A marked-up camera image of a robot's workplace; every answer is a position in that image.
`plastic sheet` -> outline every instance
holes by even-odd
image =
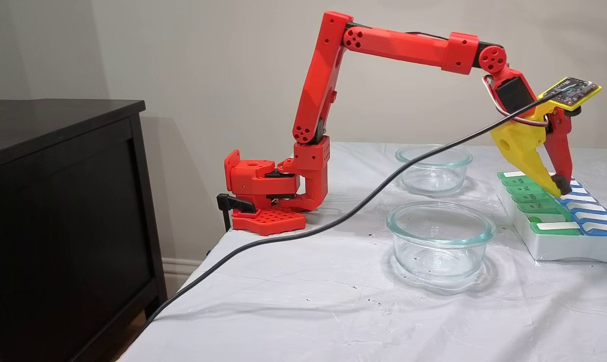
[[[308,227],[353,208],[398,167],[400,146],[334,142],[328,197]],[[495,147],[466,148],[464,187],[442,200],[483,211],[498,228],[466,282],[426,286],[396,265],[386,215],[430,198],[395,184],[331,231],[236,256],[168,307],[121,362],[607,361],[607,264],[534,261],[492,183],[515,167]],[[607,202],[607,149],[572,157],[574,176]],[[188,282],[258,238],[228,232]]]

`glass bowl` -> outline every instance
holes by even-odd
[[[388,214],[395,259],[418,278],[452,282],[473,275],[496,234],[493,220],[450,202],[413,202]]]
[[[395,153],[398,161],[407,163],[441,147],[439,144],[405,147]],[[457,192],[464,184],[466,169],[473,156],[463,148],[453,147],[412,165],[402,174],[402,183],[412,193],[443,196]]]

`table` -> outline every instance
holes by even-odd
[[[0,361],[94,361],[167,299],[144,101],[0,101]]]
[[[333,143],[328,197],[308,227],[353,208],[399,166],[401,146]],[[534,261],[495,193],[495,172],[515,167],[495,147],[466,148],[474,160],[464,188],[445,200],[487,213],[498,228],[468,285],[426,286],[395,266],[386,215],[428,198],[390,185],[335,229],[234,257],[169,306],[120,362],[607,361],[607,264]],[[572,157],[575,178],[607,202],[607,149]],[[258,238],[228,232],[188,282]]]

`wall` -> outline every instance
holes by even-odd
[[[238,148],[243,158],[280,161],[292,151],[324,10],[375,27],[501,43],[536,91],[568,75],[602,84],[570,142],[607,147],[607,0],[11,0],[0,9],[12,24],[0,69],[15,68],[17,81],[0,87],[14,88],[14,97],[144,99],[163,257],[172,270],[193,268],[223,232],[214,197],[225,192],[224,157]],[[348,54],[328,133],[370,142],[459,138],[499,117],[480,76]]]

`mounting holes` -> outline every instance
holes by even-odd
[[[500,140],[500,148],[505,150],[505,151],[509,151],[511,149],[511,147],[509,146],[509,144],[505,141],[505,140]]]

